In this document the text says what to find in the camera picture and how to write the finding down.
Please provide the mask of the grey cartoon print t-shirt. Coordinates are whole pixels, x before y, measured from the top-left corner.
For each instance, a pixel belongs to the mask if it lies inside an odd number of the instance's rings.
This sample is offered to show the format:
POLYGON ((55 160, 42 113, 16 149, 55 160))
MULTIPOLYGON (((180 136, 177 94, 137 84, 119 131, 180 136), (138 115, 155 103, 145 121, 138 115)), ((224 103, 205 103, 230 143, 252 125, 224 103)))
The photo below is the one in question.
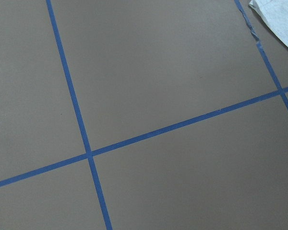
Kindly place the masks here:
POLYGON ((288 0, 251 0, 249 6, 288 47, 288 0))

